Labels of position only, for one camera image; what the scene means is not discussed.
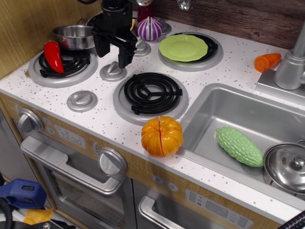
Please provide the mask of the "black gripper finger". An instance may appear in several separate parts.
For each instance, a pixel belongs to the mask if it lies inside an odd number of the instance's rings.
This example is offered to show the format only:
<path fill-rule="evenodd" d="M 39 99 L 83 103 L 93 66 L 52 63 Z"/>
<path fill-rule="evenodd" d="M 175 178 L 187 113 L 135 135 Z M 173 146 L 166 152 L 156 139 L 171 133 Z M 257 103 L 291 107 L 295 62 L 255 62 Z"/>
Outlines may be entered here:
<path fill-rule="evenodd" d="M 106 35 L 94 32 L 93 40 L 94 40 L 97 55 L 99 57 L 103 57 L 110 52 L 110 42 L 107 40 Z"/>
<path fill-rule="evenodd" d="M 123 46 L 119 48 L 118 63 L 120 69 L 123 69 L 132 63 L 134 52 L 135 50 L 132 48 L 126 48 Z"/>

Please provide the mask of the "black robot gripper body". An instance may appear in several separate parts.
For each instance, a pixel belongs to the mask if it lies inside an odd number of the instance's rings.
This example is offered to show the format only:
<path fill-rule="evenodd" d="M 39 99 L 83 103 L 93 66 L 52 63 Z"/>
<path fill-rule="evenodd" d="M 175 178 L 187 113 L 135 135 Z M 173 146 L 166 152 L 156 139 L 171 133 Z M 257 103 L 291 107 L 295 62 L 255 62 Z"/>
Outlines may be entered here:
<path fill-rule="evenodd" d="M 137 38 L 130 31 L 133 0 L 104 0 L 102 13 L 91 19 L 92 32 L 107 36 L 110 45 L 135 49 Z"/>

